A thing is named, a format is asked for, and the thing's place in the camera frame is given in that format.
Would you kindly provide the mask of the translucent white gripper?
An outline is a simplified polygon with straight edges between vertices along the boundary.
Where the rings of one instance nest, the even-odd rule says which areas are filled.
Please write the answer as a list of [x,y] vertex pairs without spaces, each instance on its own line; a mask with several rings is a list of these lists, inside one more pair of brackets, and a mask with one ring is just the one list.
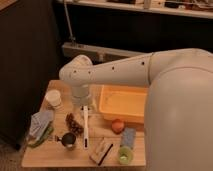
[[72,101],[77,107],[88,106],[92,104],[92,97],[89,85],[74,86],[71,88]]

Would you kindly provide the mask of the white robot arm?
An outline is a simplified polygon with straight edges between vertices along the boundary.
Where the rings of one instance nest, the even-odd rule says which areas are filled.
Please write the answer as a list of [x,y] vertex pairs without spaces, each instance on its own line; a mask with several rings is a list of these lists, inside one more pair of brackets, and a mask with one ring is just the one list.
[[146,87],[146,170],[213,171],[213,53],[177,49],[99,65],[78,55],[59,77],[78,101],[90,84]]

